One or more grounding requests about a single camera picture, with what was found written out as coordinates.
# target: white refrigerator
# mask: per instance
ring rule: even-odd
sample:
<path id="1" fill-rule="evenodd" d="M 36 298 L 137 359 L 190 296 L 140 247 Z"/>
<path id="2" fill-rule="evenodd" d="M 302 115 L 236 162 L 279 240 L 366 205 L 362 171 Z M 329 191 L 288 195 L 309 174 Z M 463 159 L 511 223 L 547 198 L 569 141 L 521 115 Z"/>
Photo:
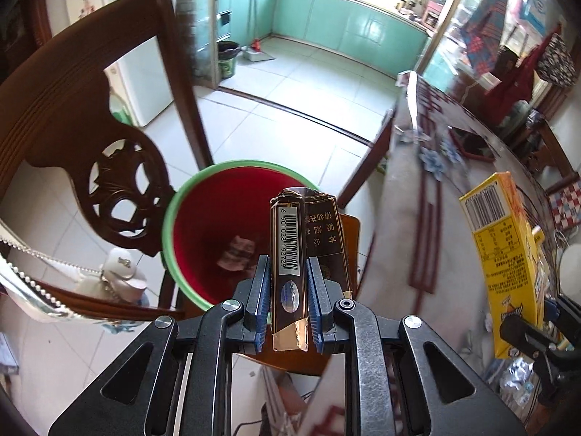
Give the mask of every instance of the white refrigerator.
<path id="1" fill-rule="evenodd" d="M 115 0 L 66 0 L 69 21 L 72 24 L 112 1 Z M 155 38 L 142 43 L 105 72 L 112 91 L 126 103 L 137 126 L 146 126 L 173 101 Z"/>

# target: checkered fabric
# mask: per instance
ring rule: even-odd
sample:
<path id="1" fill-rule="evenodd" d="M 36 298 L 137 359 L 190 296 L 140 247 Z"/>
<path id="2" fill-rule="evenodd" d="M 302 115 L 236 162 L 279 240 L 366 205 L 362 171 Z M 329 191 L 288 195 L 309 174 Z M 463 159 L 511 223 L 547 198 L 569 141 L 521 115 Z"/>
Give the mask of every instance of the checkered fabric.
<path id="1" fill-rule="evenodd" d="M 468 22 L 460 28 L 470 65 L 477 78 L 495 68 L 507 2 L 508 0 L 482 0 Z"/>
<path id="2" fill-rule="evenodd" d="M 553 193 L 548 199 L 558 230 L 565 231 L 581 224 L 581 180 Z"/>

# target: green bucket rim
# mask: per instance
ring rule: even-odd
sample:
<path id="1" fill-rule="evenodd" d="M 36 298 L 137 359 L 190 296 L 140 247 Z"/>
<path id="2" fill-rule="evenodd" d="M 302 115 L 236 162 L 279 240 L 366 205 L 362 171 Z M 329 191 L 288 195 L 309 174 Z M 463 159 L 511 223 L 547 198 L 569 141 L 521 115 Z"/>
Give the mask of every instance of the green bucket rim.
<path id="1" fill-rule="evenodd" d="M 187 182 L 185 182 L 180 189 L 176 192 L 174 197 L 171 199 L 170 204 L 167 207 L 166 214 L 163 219 L 162 227 L 162 251 L 163 257 L 166 262 L 167 269 L 169 270 L 171 276 L 173 277 L 175 283 L 178 285 L 179 289 L 188 297 L 194 304 L 197 305 L 202 311 L 209 310 L 213 307 L 213 304 L 208 300 L 202 298 L 190 284 L 188 284 L 181 270 L 179 269 L 177 260 L 175 258 L 174 251 L 174 225 L 175 219 L 177 217 L 179 206 L 182 204 L 184 198 L 190 193 L 190 190 L 194 186 L 204 181 L 208 177 L 222 172 L 228 169 L 236 169 L 238 167 L 261 167 L 263 169 L 274 170 L 286 176 L 293 178 L 301 182 L 304 186 L 318 190 L 318 187 L 307 180 L 302 175 L 298 174 L 294 170 L 287 169 L 286 167 L 279 166 L 278 164 L 272 164 L 270 162 L 260 161 L 260 160 L 229 160 L 226 162 L 221 162 L 219 164 L 214 164 L 213 166 L 206 167 L 197 174 L 193 175 Z"/>

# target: dining table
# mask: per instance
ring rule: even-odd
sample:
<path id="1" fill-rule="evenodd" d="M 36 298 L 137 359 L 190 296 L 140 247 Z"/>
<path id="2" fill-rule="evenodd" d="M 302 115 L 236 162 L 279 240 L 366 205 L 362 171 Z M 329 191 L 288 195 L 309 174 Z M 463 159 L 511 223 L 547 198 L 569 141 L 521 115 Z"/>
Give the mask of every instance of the dining table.
<path id="1" fill-rule="evenodd" d="M 400 74 L 396 85 L 401 87 L 396 107 L 338 199 L 340 206 L 347 205 L 387 157 L 373 239 L 355 299 L 378 316 L 420 317 L 477 374 L 492 382 L 510 360 L 495 359 L 484 273 L 459 198 L 495 172 L 511 173 L 529 223 L 544 232 L 541 247 L 550 271 L 548 293 L 554 295 L 558 280 L 553 215 L 542 187 L 463 106 L 415 72 Z M 460 154 L 450 127 L 481 136 L 493 162 Z M 342 361 L 342 356 L 330 360 L 299 434 L 311 434 L 313 427 L 329 421 L 330 409 L 345 407 Z M 535 388 L 526 402 L 503 397 L 523 422 L 531 417 L 540 387 L 535 377 L 532 382 Z"/>

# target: red bag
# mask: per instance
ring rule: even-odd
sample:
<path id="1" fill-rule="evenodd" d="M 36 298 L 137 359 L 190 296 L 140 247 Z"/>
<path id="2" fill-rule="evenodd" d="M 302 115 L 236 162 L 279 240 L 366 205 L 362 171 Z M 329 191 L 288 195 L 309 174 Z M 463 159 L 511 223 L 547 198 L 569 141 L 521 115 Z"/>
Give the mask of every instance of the red bag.
<path id="1" fill-rule="evenodd" d="M 514 67 L 504 76 L 502 82 L 484 95 L 480 113 L 486 125 L 498 126 L 517 101 L 531 101 L 537 62 L 557 31 L 558 29 L 548 34 L 541 45 L 534 48 L 521 65 Z"/>

